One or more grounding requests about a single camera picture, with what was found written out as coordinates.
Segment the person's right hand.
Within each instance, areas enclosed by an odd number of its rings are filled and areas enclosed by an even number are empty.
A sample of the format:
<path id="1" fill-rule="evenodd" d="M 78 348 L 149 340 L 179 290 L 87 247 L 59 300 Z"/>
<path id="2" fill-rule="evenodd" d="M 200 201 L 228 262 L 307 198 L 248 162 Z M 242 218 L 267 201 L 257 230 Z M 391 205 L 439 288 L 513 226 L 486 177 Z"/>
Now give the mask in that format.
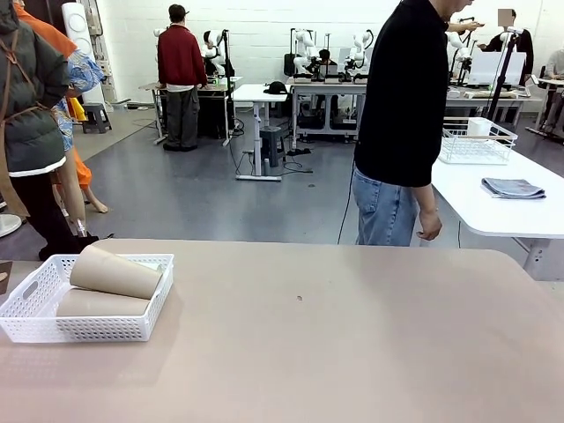
<path id="1" fill-rule="evenodd" d="M 421 230 L 417 232 L 422 241 L 433 241 L 442 230 L 442 222 L 437 210 L 419 212 Z"/>

